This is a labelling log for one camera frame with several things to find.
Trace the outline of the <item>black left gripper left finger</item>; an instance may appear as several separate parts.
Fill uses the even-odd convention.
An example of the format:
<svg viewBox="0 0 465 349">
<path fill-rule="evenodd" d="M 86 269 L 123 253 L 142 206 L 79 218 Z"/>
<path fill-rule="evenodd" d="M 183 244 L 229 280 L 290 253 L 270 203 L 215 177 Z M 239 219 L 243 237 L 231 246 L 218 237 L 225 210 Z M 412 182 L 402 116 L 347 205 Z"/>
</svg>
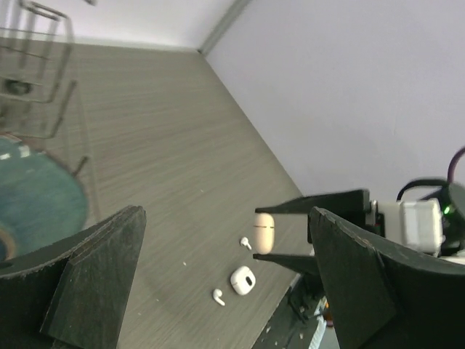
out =
<svg viewBox="0 0 465 349">
<path fill-rule="evenodd" d="M 127 206 L 1 263 L 2 348 L 116 348 L 146 229 Z"/>
</svg>

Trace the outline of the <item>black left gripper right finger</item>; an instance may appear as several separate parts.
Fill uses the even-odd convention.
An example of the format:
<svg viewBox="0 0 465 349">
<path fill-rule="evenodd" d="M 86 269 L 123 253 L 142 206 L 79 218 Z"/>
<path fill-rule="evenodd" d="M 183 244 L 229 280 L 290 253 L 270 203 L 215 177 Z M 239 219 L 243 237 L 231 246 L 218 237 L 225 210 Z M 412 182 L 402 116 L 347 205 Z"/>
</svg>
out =
<svg viewBox="0 0 465 349">
<path fill-rule="evenodd" d="M 325 209 L 312 241 L 341 348 L 463 348 L 464 266 L 365 231 Z"/>
</svg>

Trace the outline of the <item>beige earbud charging case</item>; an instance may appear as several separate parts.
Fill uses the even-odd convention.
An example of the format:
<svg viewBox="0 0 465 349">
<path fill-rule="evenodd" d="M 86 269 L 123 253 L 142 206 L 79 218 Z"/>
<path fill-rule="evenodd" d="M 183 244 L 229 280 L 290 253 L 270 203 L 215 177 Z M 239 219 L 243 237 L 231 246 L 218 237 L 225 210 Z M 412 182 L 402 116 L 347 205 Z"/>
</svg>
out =
<svg viewBox="0 0 465 349">
<path fill-rule="evenodd" d="M 269 254 L 272 251 L 275 242 L 275 221 L 271 214 L 256 214 L 254 240 L 258 253 Z"/>
</svg>

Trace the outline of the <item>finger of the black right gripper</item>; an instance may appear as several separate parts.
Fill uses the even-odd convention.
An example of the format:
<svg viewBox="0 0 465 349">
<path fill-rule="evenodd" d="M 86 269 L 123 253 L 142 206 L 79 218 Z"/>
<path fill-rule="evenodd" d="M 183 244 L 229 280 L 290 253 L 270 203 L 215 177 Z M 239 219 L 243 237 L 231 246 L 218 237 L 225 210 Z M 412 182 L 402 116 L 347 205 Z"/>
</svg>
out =
<svg viewBox="0 0 465 349">
<path fill-rule="evenodd" d="M 273 262 L 296 273 L 318 275 L 318 264 L 314 256 L 297 254 L 253 254 L 255 260 Z"/>
<path fill-rule="evenodd" d="M 309 214 L 313 207 L 327 209 L 335 214 L 368 212 L 370 193 L 367 189 L 301 196 L 275 206 L 258 207 L 256 213 Z"/>
</svg>

